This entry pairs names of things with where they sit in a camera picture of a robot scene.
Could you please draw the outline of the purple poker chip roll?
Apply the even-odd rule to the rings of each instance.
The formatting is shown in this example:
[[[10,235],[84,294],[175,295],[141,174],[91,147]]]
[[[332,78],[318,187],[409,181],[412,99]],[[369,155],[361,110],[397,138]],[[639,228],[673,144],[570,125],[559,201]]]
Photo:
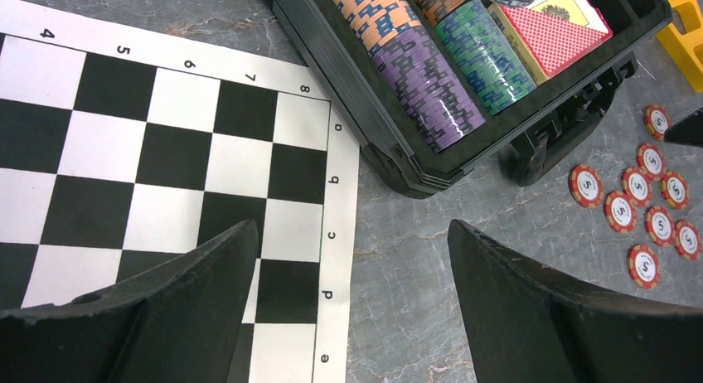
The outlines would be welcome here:
[[[486,123],[423,27],[396,35],[372,60],[434,152],[451,147]]]

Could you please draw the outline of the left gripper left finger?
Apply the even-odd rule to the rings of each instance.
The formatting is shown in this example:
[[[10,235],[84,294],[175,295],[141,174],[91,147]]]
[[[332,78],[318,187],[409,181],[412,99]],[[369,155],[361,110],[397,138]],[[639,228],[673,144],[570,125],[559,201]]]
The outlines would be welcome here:
[[[67,304],[3,311],[2,381],[226,381],[258,246],[242,221]]]

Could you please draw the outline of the pink brown chip roll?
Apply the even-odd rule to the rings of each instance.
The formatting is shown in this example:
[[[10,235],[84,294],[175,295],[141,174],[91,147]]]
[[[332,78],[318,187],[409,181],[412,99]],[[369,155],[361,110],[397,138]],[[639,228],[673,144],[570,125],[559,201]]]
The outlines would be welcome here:
[[[407,0],[332,1],[370,56],[399,34],[421,24]]]

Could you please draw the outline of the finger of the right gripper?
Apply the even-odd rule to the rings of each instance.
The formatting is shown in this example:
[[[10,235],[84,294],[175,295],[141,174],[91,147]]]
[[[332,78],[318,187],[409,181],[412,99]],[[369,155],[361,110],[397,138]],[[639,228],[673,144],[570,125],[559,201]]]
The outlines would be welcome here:
[[[665,143],[674,143],[692,147],[703,147],[703,111],[689,114],[686,118],[671,126],[664,135]]]

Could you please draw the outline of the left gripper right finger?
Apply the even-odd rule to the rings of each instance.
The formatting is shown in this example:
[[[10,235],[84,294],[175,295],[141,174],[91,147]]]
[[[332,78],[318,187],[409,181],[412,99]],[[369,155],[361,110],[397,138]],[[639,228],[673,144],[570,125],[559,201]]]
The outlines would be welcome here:
[[[461,220],[448,252],[478,381],[701,381],[699,308],[587,283]]]

